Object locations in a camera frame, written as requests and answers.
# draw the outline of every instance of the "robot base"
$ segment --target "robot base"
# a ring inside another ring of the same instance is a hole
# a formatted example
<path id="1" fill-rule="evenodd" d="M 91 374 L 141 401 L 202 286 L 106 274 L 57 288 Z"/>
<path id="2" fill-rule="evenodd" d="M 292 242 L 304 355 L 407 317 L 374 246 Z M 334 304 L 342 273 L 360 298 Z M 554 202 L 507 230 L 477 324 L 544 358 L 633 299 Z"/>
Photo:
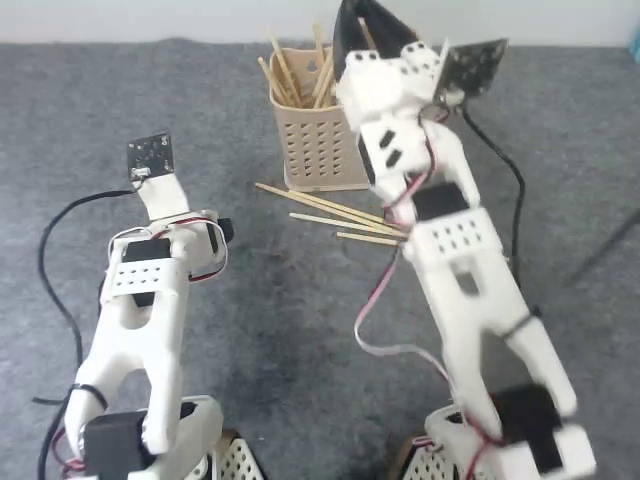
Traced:
<path id="1" fill-rule="evenodd" d="M 467 425 L 455 405 L 438 410 L 425 421 L 430 443 L 407 441 L 390 476 L 402 480 L 462 480 L 481 439 Z M 572 480 L 595 471 L 595 459 L 586 433 L 576 425 L 563 424 L 554 431 L 562 468 L 540 473 L 526 442 L 489 447 L 478 460 L 474 480 Z"/>

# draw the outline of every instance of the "perforated base plate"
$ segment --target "perforated base plate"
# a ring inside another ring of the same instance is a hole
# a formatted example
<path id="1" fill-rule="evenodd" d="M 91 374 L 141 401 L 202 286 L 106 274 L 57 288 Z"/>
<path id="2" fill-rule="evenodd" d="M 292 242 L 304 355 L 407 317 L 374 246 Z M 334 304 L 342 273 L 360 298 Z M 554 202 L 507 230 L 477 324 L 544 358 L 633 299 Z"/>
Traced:
<path id="1" fill-rule="evenodd" d="M 425 447 L 421 447 L 414 451 L 402 480 L 461 480 L 463 468 L 456 467 L 444 449 L 429 452 Z M 495 480 L 495 477 L 478 467 L 474 479 Z"/>
<path id="2" fill-rule="evenodd" d="M 221 480 L 263 480 L 249 445 L 241 438 L 231 442 L 220 463 Z"/>

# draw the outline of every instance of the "red wire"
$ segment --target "red wire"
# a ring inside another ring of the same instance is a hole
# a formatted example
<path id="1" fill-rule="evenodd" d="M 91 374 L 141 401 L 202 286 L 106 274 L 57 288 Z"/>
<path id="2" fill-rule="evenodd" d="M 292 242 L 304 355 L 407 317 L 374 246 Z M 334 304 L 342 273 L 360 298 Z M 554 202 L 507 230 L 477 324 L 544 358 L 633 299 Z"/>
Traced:
<path id="1" fill-rule="evenodd" d="M 53 458 L 55 458 L 56 462 L 58 462 L 60 465 L 64 465 L 66 463 L 66 461 L 64 461 L 60 456 L 60 454 L 58 453 L 58 443 L 60 443 L 60 440 L 62 440 L 65 434 L 66 434 L 65 429 L 61 428 L 60 430 L 58 430 L 58 433 L 56 433 L 53 439 L 51 440 L 51 453 L 53 454 Z"/>
<path id="2" fill-rule="evenodd" d="M 420 188 L 420 186 L 423 183 L 428 182 L 431 179 L 431 177 L 433 176 L 433 174 L 435 173 L 436 167 L 437 167 L 436 154 L 433 151 L 433 147 L 431 146 L 431 142 L 429 141 L 429 137 L 427 137 L 426 134 L 425 134 L 425 142 L 424 143 L 425 143 L 425 145 L 427 147 L 427 151 L 429 152 L 429 159 L 431 160 L 431 162 L 429 164 L 429 170 L 426 173 L 423 172 L 420 175 L 418 175 L 416 178 L 414 178 L 411 181 L 411 183 L 409 183 L 409 185 L 407 186 L 407 189 L 398 198 L 396 198 L 393 202 L 391 202 L 389 205 L 384 207 L 385 212 L 390 211 L 393 207 L 398 205 L 405 198 L 407 198 L 408 196 L 411 196 L 414 193 L 416 193 L 418 188 Z"/>
<path id="3" fill-rule="evenodd" d="M 176 220 L 175 222 L 170 223 L 168 226 L 171 226 L 171 225 L 187 225 L 187 224 L 190 224 L 190 223 L 199 223 L 199 222 L 209 223 L 209 222 L 212 222 L 212 221 L 213 220 L 211 220 L 210 218 L 207 218 L 207 217 L 191 217 L 191 218 L 183 218 L 182 220 Z M 168 231 L 169 231 L 169 229 L 161 230 L 151 238 L 156 240 L 156 239 L 162 237 L 162 235 L 164 235 Z M 215 277 L 218 273 L 219 273 L 219 271 L 209 272 L 209 273 L 205 273 L 203 275 L 197 275 L 195 277 L 189 276 L 189 281 L 191 283 L 201 282 L 203 280 L 208 280 L 208 279 L 210 279 L 212 277 Z"/>
<path id="4" fill-rule="evenodd" d="M 464 414 L 464 418 L 469 424 L 469 426 L 471 426 L 471 428 L 473 428 L 475 432 L 478 434 L 478 436 L 482 439 L 482 443 L 480 444 L 480 447 L 478 447 L 478 450 L 476 450 L 476 453 L 471 458 L 471 462 L 469 463 L 469 467 L 467 468 L 467 475 L 465 477 L 465 480 L 471 480 L 473 478 L 473 471 L 476 469 L 476 465 L 478 464 L 478 462 L 480 461 L 480 458 L 486 452 L 486 450 L 490 446 L 499 447 L 503 444 L 503 442 L 501 439 L 495 439 L 491 437 L 487 432 L 482 430 L 482 428 L 480 427 L 480 424 L 476 422 L 473 419 L 473 417 L 468 413 Z"/>
<path id="5" fill-rule="evenodd" d="M 486 440 L 482 441 L 482 444 L 480 444 L 480 447 L 478 448 L 478 450 L 476 450 L 476 453 L 473 454 L 471 462 L 469 462 L 469 467 L 467 467 L 467 475 L 464 477 L 464 480 L 473 479 L 473 472 L 475 471 L 476 466 L 478 465 L 478 462 L 482 457 L 482 454 L 486 452 L 487 448 L 489 448 L 490 446 L 491 442 L 488 442 Z"/>
<path id="6" fill-rule="evenodd" d="M 71 460 L 65 461 L 58 453 L 58 444 L 60 443 L 60 440 L 62 440 L 66 436 L 66 434 L 66 430 L 64 428 L 61 428 L 51 440 L 51 453 L 53 454 L 53 458 L 55 458 L 56 462 L 62 465 L 63 478 L 68 478 L 69 472 L 82 472 L 85 468 L 84 463 L 82 463 L 81 460 L 72 458 Z"/>

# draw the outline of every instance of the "white wire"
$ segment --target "white wire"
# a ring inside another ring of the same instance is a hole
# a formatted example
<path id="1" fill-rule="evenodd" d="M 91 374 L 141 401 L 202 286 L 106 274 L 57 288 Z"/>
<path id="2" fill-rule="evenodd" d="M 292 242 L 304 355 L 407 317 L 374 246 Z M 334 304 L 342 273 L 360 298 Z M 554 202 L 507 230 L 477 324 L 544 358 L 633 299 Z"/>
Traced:
<path id="1" fill-rule="evenodd" d="M 389 347 L 380 347 L 380 346 L 370 345 L 367 342 L 365 342 L 362 339 L 362 337 L 360 337 L 360 327 L 362 326 L 364 319 L 366 318 L 368 313 L 371 311 L 371 309 L 375 305 L 376 301 L 378 300 L 378 298 L 380 297 L 384 289 L 389 284 L 389 281 L 391 280 L 391 277 L 393 276 L 393 273 L 396 269 L 396 264 L 398 262 L 399 256 L 400 256 L 400 248 L 396 249 L 396 252 L 393 257 L 393 260 L 391 261 L 391 264 L 385 270 L 384 274 L 382 275 L 382 278 L 380 279 L 380 282 L 378 283 L 374 291 L 371 293 L 371 296 L 369 297 L 369 300 L 367 301 L 367 303 L 362 307 L 362 310 L 360 310 L 360 313 L 356 318 L 356 323 L 353 326 L 353 332 L 355 334 L 356 341 L 358 342 L 358 345 L 360 345 L 360 348 L 362 348 L 365 352 L 370 353 L 371 355 L 375 355 L 377 357 L 388 357 L 392 355 L 399 355 L 402 353 L 415 353 L 416 355 L 419 355 L 420 357 L 427 360 L 431 365 L 433 365 L 436 368 L 436 370 L 438 370 L 438 373 L 447 381 L 450 389 L 453 391 L 453 382 L 451 381 L 451 378 L 449 377 L 447 370 L 440 363 L 440 361 L 435 356 L 433 356 L 428 350 L 425 350 L 424 348 L 420 348 L 414 344 L 399 344 L 399 345 L 392 345 Z"/>
<path id="2" fill-rule="evenodd" d="M 118 238 L 128 235 L 129 233 L 141 231 L 146 231 L 149 235 L 151 235 L 151 230 L 149 230 L 147 227 L 133 227 L 116 233 L 113 237 L 111 237 L 111 240 L 109 240 L 109 244 L 107 245 L 107 258 L 111 258 L 111 249 L 113 247 L 113 242 L 115 242 Z"/>
<path id="3" fill-rule="evenodd" d="M 229 247 L 227 245 L 227 240 L 224 238 L 224 230 L 222 230 L 222 227 L 218 225 L 217 222 L 214 222 L 213 220 L 204 219 L 204 218 L 194 218 L 193 220 L 190 220 L 190 219 L 186 219 L 186 220 L 183 223 L 171 223 L 168 225 L 168 228 L 172 229 L 176 227 L 182 227 L 184 225 L 191 225 L 194 223 L 207 223 L 209 225 L 213 225 L 213 227 L 218 230 L 218 233 L 220 233 L 220 239 L 222 240 L 222 245 L 224 247 L 224 261 L 223 261 L 222 267 L 220 267 L 219 270 L 216 270 L 216 272 L 212 276 L 203 278 L 200 280 L 194 280 L 193 283 L 203 282 L 205 280 L 211 280 L 212 278 L 215 278 L 218 275 L 220 275 L 224 271 L 224 269 L 227 268 L 227 264 L 229 263 Z"/>

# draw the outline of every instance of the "black cable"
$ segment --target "black cable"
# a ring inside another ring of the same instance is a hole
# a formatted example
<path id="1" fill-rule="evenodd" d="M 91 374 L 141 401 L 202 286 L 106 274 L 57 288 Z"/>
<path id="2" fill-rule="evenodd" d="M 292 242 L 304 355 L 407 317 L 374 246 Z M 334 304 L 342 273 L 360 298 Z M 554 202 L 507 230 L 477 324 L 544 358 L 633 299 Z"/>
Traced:
<path id="1" fill-rule="evenodd" d="M 102 198 L 117 198 L 123 197 L 126 195 L 132 195 L 136 193 L 142 186 L 141 184 L 134 190 L 109 190 L 106 192 L 96 193 L 94 195 L 89 195 L 87 197 L 79 198 L 71 202 L 67 205 L 60 213 L 58 213 L 53 220 L 49 222 L 49 224 L 45 227 L 42 237 L 40 238 L 40 244 L 38 246 L 38 274 L 40 276 L 40 281 L 44 286 L 45 291 L 53 301 L 53 303 L 58 307 L 58 310 L 62 314 L 67 323 L 67 326 L 71 329 L 73 333 L 73 340 L 75 343 L 75 351 L 76 351 L 76 366 L 79 368 L 82 364 L 82 360 L 84 359 L 84 352 L 82 348 L 82 334 L 80 333 L 80 328 L 78 327 L 78 322 L 71 315 L 71 312 L 67 309 L 67 307 L 62 303 L 60 297 L 58 297 L 57 293 L 53 289 L 51 282 L 49 281 L 49 277 L 47 276 L 47 272 L 44 265 L 45 260 L 45 250 L 47 247 L 47 241 L 51 236 L 51 232 L 55 228 L 55 226 L 62 220 L 71 210 L 74 208 L 84 205 L 85 203 L 92 202 L 94 200 L 100 200 Z M 39 405 L 59 405 L 59 409 L 56 415 L 53 417 L 53 421 L 49 426 L 49 430 L 47 430 L 47 434 L 42 442 L 42 447 L 40 449 L 40 456 L 38 457 L 38 480 L 44 480 L 46 477 L 46 464 L 47 464 L 47 456 L 49 455 L 49 447 L 51 445 L 51 440 L 55 435 L 58 426 L 60 425 L 60 421 L 64 416 L 67 410 L 67 404 L 69 403 L 69 396 L 71 393 L 68 393 L 67 396 L 63 400 L 51 400 L 47 398 L 34 397 L 32 401 Z"/>
<path id="2" fill-rule="evenodd" d="M 498 157 L 511 169 L 513 175 L 518 181 L 518 198 L 516 199 L 516 206 L 513 212 L 513 223 L 511 225 L 511 272 L 513 278 L 516 281 L 518 287 L 520 287 L 520 220 L 522 217 L 522 207 L 524 206 L 524 197 L 526 194 L 527 185 L 524 181 L 524 177 L 520 172 L 520 169 L 509 156 L 502 151 L 498 145 L 496 145 L 483 131 L 482 129 L 471 119 L 466 106 L 462 109 L 462 118 L 467 122 L 469 128 L 480 137 L 480 139 L 495 152 Z"/>
<path id="3" fill-rule="evenodd" d="M 84 354 L 82 351 L 82 335 L 80 334 L 80 328 L 78 327 L 78 323 L 76 322 L 75 318 L 73 318 L 73 315 L 71 315 L 71 312 L 67 310 L 67 307 L 64 305 L 64 303 L 62 303 L 62 301 L 60 300 L 60 297 L 58 297 L 58 294 L 55 292 L 55 290 L 51 286 L 51 282 L 49 281 L 49 277 L 47 276 L 47 272 L 44 267 L 44 254 L 45 254 L 45 249 L 47 247 L 47 241 L 49 240 L 49 236 L 51 235 L 51 232 L 53 231 L 54 227 L 60 222 L 60 220 L 62 220 L 74 208 L 80 205 L 83 205 L 85 203 L 92 202 L 94 200 L 100 200 L 101 198 L 122 197 L 125 195 L 131 195 L 133 193 L 135 193 L 134 190 L 110 190 L 107 192 L 96 193 L 94 195 L 89 195 L 87 197 L 83 197 L 78 200 L 75 200 L 71 202 L 69 205 L 67 205 L 55 217 L 53 217 L 53 220 L 51 220 L 51 222 L 49 222 L 49 225 L 46 226 L 46 228 L 44 229 L 44 232 L 42 233 L 42 237 L 40 238 L 40 245 L 38 246 L 38 274 L 40 276 L 40 281 L 42 282 L 42 285 L 44 286 L 45 291 L 47 292 L 47 294 L 49 295 L 53 303 L 55 303 L 56 307 L 58 307 L 58 310 L 60 311 L 60 313 L 65 319 L 65 322 L 67 323 L 67 326 L 71 329 L 71 332 L 73 333 L 73 340 L 75 343 L 75 350 L 76 350 L 77 367 L 80 367 L 80 365 L 82 364 L 82 360 L 84 358 Z"/>
<path id="4" fill-rule="evenodd" d="M 38 455 L 38 480 L 46 480 L 47 478 L 47 457 L 49 456 L 51 441 L 53 440 L 53 436 L 56 434 L 56 431 L 60 426 L 60 422 L 62 421 L 64 413 L 67 411 L 67 405 L 69 404 L 70 395 L 71 392 L 69 392 L 62 401 L 62 404 L 54 415 L 53 420 L 51 421 L 51 425 L 49 425 L 49 429 L 47 430 L 47 434 L 42 441 L 42 446 L 40 447 L 40 455 Z"/>

